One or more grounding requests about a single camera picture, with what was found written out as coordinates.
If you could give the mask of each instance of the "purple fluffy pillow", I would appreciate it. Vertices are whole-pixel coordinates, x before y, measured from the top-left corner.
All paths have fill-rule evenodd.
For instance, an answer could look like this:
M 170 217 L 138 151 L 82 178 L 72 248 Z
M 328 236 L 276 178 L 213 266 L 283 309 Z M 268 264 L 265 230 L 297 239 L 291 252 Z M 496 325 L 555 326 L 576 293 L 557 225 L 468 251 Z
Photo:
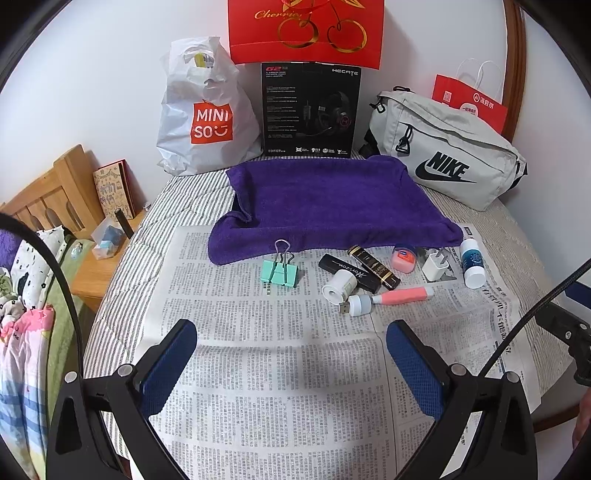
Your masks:
M 12 268 L 21 239 L 6 230 L 0 230 L 0 267 Z

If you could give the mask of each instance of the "human hand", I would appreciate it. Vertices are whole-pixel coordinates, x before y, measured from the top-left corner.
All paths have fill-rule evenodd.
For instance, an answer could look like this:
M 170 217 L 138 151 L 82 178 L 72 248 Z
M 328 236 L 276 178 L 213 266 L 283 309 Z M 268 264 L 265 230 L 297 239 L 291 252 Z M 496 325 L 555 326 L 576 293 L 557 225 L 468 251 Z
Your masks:
M 577 445 L 585 435 L 587 428 L 589 427 L 589 421 L 591 420 L 591 388 L 589 388 L 579 404 L 579 416 L 577 417 L 577 424 L 574 426 L 573 432 L 573 449 L 577 448 Z

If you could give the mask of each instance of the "headset box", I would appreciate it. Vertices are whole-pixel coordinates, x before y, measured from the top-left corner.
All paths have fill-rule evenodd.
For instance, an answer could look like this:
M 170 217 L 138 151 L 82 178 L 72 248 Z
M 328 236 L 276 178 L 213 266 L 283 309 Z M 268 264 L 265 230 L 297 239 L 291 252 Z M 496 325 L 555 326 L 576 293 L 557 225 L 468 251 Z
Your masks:
M 351 156 L 361 68 L 262 64 L 266 155 Z

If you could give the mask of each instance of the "wooden headboard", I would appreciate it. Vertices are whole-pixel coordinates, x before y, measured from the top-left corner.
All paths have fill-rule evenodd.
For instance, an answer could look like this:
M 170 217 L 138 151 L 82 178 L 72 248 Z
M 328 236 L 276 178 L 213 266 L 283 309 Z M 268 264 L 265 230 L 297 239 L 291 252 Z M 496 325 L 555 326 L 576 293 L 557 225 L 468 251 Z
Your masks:
M 65 226 L 77 238 L 90 234 L 105 218 L 92 178 L 92 166 L 81 145 L 53 163 L 53 168 L 0 207 L 32 230 Z

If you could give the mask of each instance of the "red paper bag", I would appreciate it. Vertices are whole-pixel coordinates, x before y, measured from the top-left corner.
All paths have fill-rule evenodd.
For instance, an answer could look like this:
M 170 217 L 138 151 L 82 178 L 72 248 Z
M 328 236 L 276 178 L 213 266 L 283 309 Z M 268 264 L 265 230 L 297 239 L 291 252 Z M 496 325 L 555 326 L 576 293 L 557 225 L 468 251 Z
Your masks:
M 499 134 L 503 131 L 507 107 L 461 80 L 437 75 L 431 98 L 482 118 Z
M 228 0 L 234 63 L 323 61 L 379 68 L 384 0 Z

